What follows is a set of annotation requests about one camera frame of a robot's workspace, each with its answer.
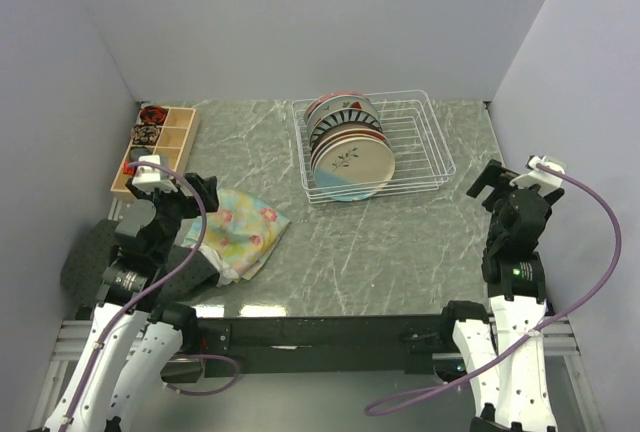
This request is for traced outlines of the floral pastel cloth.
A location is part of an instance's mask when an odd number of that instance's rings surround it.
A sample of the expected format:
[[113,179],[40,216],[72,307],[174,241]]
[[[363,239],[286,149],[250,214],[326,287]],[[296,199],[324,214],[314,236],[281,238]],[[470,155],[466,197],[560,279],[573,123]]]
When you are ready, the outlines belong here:
[[219,189],[220,207],[207,215],[202,244],[219,253],[241,280],[254,277],[278,245],[290,220],[246,192]]

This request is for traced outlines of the cream blue plate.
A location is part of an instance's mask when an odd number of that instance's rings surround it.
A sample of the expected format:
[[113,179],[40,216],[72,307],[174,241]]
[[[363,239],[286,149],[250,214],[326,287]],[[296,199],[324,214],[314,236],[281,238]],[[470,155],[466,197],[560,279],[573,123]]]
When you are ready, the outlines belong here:
[[350,139],[319,153],[312,167],[313,180],[330,199],[354,202],[368,199],[391,181],[396,159],[391,148],[376,139]]
[[364,130],[361,130],[361,131],[347,131],[344,134],[335,135],[335,136],[329,137],[328,139],[320,142],[314,148],[313,152],[318,154],[321,150],[329,147],[330,145],[332,145],[334,143],[338,143],[338,142],[343,141],[343,140],[360,139],[360,138],[376,139],[376,140],[382,141],[386,145],[390,144],[388,138],[384,134],[380,134],[380,133],[375,132],[375,131],[370,131],[370,132],[366,132]]

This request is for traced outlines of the blue striped white plate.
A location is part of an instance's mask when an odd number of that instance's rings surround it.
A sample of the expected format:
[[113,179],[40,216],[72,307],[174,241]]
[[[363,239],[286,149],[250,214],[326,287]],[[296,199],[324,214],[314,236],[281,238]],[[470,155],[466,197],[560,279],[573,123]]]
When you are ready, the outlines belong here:
[[377,131],[382,131],[382,126],[375,114],[358,108],[345,108],[337,110],[320,119],[313,127],[308,129],[311,136],[321,135],[333,127],[347,123],[359,123]]

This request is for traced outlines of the red teal floral plate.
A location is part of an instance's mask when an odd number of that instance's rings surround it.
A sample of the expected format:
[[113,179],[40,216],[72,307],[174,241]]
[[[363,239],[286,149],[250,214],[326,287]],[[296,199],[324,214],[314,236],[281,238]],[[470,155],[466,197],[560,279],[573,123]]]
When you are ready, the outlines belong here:
[[330,133],[327,137],[325,137],[324,139],[322,139],[322,140],[318,141],[314,146],[312,146],[312,147],[311,147],[311,150],[313,151],[313,150],[314,150],[314,148],[315,148],[315,147],[316,147],[320,142],[322,142],[322,141],[324,141],[324,140],[328,139],[329,137],[332,137],[332,136],[335,136],[335,135],[341,135],[341,134],[346,133],[347,131],[361,131],[361,130],[364,130],[364,131],[366,131],[366,132],[375,131],[375,130],[366,129],[366,128],[356,128],[356,127],[353,127],[353,128],[348,128],[347,130],[343,130],[343,131],[341,131],[341,132],[332,132],[332,133]]

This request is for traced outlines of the maroon rim beige plate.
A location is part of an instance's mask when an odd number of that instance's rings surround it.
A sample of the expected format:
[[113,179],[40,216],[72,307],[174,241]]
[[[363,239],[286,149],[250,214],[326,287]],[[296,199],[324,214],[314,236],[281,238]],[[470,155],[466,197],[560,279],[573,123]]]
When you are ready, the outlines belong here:
[[353,128],[353,127],[371,129],[377,132],[383,131],[381,125],[378,122],[374,122],[373,124],[369,124],[365,122],[345,122],[339,125],[332,126],[325,131],[321,131],[320,133],[314,134],[310,138],[310,145],[314,146],[318,141],[324,139],[332,132],[341,132],[343,130],[347,130],[348,128]]

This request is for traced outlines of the watermelon pattern plate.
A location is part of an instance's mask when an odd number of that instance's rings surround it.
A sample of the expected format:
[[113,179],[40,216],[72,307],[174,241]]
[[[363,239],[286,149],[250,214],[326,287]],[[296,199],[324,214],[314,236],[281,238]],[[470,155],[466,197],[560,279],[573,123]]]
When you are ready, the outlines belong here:
[[373,103],[366,98],[359,98],[354,95],[345,95],[338,96],[332,99],[329,99],[322,104],[320,104],[311,114],[306,115],[304,113],[304,118],[306,121],[310,119],[316,120],[324,117],[327,114],[335,112],[337,110],[345,109],[345,108],[358,108],[362,110],[366,110],[371,114],[375,114],[377,118],[379,118],[379,112]]

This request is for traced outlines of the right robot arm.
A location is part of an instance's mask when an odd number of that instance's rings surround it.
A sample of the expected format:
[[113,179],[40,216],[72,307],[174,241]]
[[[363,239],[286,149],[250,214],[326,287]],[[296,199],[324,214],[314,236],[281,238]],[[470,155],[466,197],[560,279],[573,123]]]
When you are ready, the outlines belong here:
[[451,301],[439,326],[444,347],[459,351],[475,401],[473,431],[554,431],[542,334],[546,316],[544,267],[536,248],[564,194],[562,164],[533,156],[517,174],[490,161],[468,190],[491,215],[481,272],[489,304]]

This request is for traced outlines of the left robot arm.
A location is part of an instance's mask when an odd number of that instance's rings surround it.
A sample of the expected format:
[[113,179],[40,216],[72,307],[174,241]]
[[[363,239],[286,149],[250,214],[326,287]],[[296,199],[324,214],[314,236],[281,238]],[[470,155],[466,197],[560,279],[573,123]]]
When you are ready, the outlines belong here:
[[168,267],[183,221],[218,210],[217,179],[150,162],[136,167],[126,184],[135,200],[115,228],[88,337],[45,431],[124,430],[166,363],[201,345],[195,310],[158,297],[198,253],[193,247]]

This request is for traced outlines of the wooden compartment box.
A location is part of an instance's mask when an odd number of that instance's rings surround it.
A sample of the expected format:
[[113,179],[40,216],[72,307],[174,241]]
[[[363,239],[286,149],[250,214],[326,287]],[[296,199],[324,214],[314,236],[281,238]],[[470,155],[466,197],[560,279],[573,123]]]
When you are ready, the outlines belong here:
[[[141,109],[148,105],[156,104],[143,104]],[[161,128],[161,135],[156,145],[144,147],[151,149],[153,154],[167,156],[169,167],[178,173],[183,173],[192,150],[196,132],[199,128],[200,115],[195,108],[169,105],[157,106],[166,108],[168,110],[168,116],[165,123],[159,126]],[[140,110],[134,126],[136,124],[144,124],[140,122]],[[130,202],[133,199],[133,195],[126,188],[126,182],[131,176],[124,172],[124,166],[126,163],[130,163],[128,152],[129,149],[134,146],[137,145],[131,143],[130,132],[129,143],[110,188],[114,198],[124,202]]]

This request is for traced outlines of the grey fabric item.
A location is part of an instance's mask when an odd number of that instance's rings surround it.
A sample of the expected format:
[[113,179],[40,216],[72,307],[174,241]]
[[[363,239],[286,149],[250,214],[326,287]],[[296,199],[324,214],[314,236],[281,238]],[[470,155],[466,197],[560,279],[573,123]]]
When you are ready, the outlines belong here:
[[144,146],[134,146],[129,149],[128,157],[130,162],[140,161],[142,157],[152,155],[153,151]]

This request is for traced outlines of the patterned brown fabric item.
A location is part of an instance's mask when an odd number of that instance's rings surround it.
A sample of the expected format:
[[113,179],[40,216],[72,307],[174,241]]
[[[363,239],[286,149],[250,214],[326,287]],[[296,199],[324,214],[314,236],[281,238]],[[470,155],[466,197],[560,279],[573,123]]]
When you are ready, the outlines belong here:
[[131,131],[131,143],[137,146],[155,146],[161,128],[155,124],[136,124]]

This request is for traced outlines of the red black fabric item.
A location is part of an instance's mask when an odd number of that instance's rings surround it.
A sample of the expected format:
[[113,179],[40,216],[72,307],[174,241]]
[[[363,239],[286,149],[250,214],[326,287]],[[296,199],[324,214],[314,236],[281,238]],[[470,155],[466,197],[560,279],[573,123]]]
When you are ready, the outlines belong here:
[[168,116],[166,108],[157,105],[148,105],[140,110],[140,122],[144,124],[152,124],[162,126]]

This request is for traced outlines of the dark dotted cloth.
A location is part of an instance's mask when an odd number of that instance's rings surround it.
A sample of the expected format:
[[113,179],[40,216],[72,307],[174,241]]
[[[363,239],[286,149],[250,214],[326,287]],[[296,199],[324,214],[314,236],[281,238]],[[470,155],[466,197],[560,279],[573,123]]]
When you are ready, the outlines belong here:
[[[167,257],[141,257],[127,253],[119,243],[118,223],[99,221],[76,242],[60,275],[65,294],[80,305],[125,303],[167,276],[187,259],[191,250],[173,245]],[[152,294],[160,302],[185,301],[216,285],[218,272],[198,251],[168,283]]]

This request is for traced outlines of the black table front beam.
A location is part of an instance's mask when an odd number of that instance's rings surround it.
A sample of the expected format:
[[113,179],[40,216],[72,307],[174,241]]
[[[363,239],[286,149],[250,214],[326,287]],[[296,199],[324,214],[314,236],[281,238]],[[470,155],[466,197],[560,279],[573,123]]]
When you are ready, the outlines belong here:
[[458,378],[466,367],[440,315],[200,318],[182,351],[237,361],[245,374],[401,371]]

